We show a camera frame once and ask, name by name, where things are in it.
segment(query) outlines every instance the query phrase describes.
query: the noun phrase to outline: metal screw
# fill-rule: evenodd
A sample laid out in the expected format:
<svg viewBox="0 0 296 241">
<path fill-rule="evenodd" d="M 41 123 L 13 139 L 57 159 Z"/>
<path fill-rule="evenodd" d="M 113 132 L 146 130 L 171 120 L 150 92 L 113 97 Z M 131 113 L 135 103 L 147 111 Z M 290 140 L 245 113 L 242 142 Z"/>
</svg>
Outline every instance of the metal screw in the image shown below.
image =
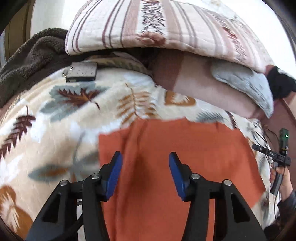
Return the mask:
<svg viewBox="0 0 296 241">
<path fill-rule="evenodd" d="M 199 179 L 200 178 L 200 175 L 198 175 L 197 173 L 192 173 L 191 174 L 191 178 L 192 179 Z"/>
<path fill-rule="evenodd" d="M 91 175 L 92 179 L 98 179 L 100 177 L 99 173 L 94 173 L 93 175 Z"/>
<path fill-rule="evenodd" d="M 232 182 L 231 182 L 230 180 L 225 180 L 225 181 L 224 181 L 224 184 L 225 184 L 226 186 L 231 186 Z"/>
<path fill-rule="evenodd" d="M 61 180 L 61 181 L 59 182 L 59 184 L 60 184 L 61 186 L 66 186 L 66 185 L 68 184 L 68 180 Z"/>
</svg>

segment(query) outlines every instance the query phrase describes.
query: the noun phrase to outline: person's arm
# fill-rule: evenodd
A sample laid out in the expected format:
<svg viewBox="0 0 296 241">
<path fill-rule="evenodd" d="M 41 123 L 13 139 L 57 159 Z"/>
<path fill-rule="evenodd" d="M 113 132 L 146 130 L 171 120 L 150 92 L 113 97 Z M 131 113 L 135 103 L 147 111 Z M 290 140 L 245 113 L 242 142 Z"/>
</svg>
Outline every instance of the person's arm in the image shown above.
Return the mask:
<svg viewBox="0 0 296 241">
<path fill-rule="evenodd" d="M 296 209 L 296 193 L 295 191 L 293 191 L 290 172 L 288 168 L 286 167 L 286 169 L 284 169 L 283 167 L 277 167 L 276 171 L 274 169 L 271 169 L 269 180 L 271 183 L 275 179 L 276 172 L 284 174 L 284 178 L 279 189 L 281 193 L 281 201 L 278 204 L 281 225 L 283 226 L 289 221 L 291 215 Z"/>
</svg>

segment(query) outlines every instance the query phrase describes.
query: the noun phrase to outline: blanket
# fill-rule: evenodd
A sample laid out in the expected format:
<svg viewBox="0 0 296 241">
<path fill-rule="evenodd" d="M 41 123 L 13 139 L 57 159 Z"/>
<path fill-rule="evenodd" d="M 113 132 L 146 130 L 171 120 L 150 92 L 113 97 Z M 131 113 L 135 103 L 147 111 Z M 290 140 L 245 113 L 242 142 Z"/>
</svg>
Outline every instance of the blanket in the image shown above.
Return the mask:
<svg viewBox="0 0 296 241">
<path fill-rule="evenodd" d="M 220 122 L 239 129 L 250 146 L 266 146 L 258 136 L 262 131 L 257 119 L 156 86 L 132 57 L 121 56 L 119 64 L 121 68 L 98 69 L 93 82 L 66 83 L 64 69 L 58 70 L 9 111 L 0 128 L 0 216 L 22 238 L 60 180 L 79 181 L 98 172 L 98 135 L 127 128 L 137 118 Z M 258 152 L 253 161 L 265 192 L 252 210 L 264 228 L 274 221 L 270 166 Z M 82 230 L 79 240 L 84 240 Z"/>
</svg>

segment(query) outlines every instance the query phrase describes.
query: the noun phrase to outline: orange fabric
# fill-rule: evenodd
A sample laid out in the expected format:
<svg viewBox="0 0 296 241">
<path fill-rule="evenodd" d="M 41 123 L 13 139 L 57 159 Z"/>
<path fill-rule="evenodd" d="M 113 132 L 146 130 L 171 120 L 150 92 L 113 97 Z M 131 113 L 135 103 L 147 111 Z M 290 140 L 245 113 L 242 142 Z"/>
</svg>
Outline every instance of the orange fabric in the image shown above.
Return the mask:
<svg viewBox="0 0 296 241">
<path fill-rule="evenodd" d="M 168 164 L 172 151 L 207 180 L 230 179 L 250 207 L 265 190 L 248 141 L 221 123 L 138 119 L 99 136 L 102 165 L 115 151 L 122 152 L 123 166 L 114 196 L 103 205 L 111 241 L 181 240 L 190 203 L 177 195 Z M 207 240 L 213 240 L 213 225 L 210 202 Z"/>
</svg>

